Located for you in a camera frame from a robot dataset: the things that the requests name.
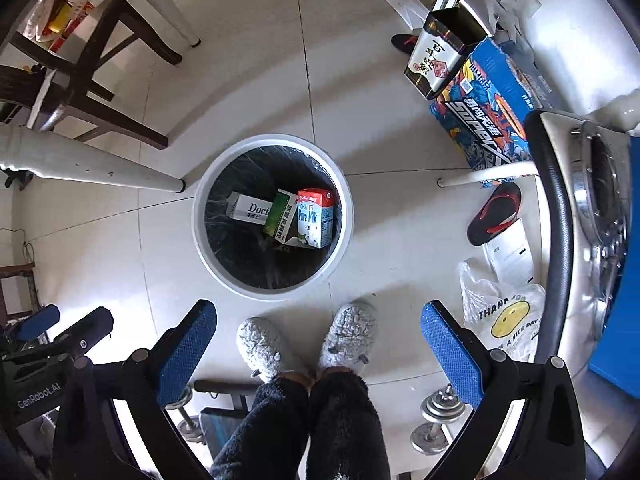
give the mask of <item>plastic bag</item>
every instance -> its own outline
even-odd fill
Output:
[[[478,277],[467,262],[458,266],[465,326],[487,349],[499,348],[511,359],[526,361],[536,351],[545,307],[540,285],[514,288]]]

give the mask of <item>slipper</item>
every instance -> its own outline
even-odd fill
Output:
[[[515,182],[495,188],[489,200],[469,224],[466,237],[476,247],[487,243],[516,221],[522,193]]]
[[[418,36],[412,36],[411,34],[396,34],[391,38],[391,44],[400,52],[404,52],[410,56],[414,51],[415,42],[417,40]]]

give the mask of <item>red carton top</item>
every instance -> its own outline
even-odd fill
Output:
[[[320,207],[331,207],[334,205],[334,194],[325,189],[310,187],[298,192],[298,202],[303,201],[315,202]]]

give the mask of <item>blue cardboard box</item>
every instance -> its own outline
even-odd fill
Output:
[[[541,107],[562,103],[532,59],[513,41],[498,46],[486,38],[430,109],[465,152],[469,167],[484,170],[530,159],[522,123]]]

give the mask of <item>fuzzy pants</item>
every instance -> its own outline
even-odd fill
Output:
[[[336,372],[307,394],[277,378],[260,386],[252,410],[214,460],[216,480],[294,480],[311,436],[308,480],[389,480],[378,414],[357,375]]]

